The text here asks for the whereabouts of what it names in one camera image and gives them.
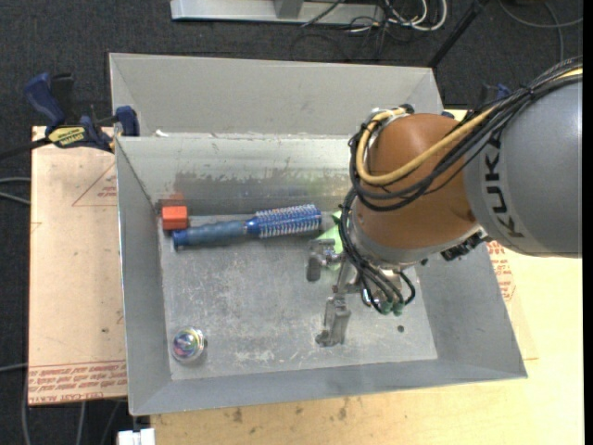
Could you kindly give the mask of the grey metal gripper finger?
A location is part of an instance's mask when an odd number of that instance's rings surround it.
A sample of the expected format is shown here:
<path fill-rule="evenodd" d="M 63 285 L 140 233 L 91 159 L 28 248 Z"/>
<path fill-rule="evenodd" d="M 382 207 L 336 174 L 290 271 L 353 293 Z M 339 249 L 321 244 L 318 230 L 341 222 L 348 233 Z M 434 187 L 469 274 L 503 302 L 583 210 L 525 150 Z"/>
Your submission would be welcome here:
<path fill-rule="evenodd" d="M 335 250 L 334 241 L 310 241 L 306 270 L 308 281 L 318 281 L 322 268 L 337 268 L 343 260 L 341 252 Z"/>
<path fill-rule="evenodd" d="M 316 336 L 321 347 L 332 347 L 345 342 L 351 310 L 344 296 L 327 299 L 322 331 Z"/>

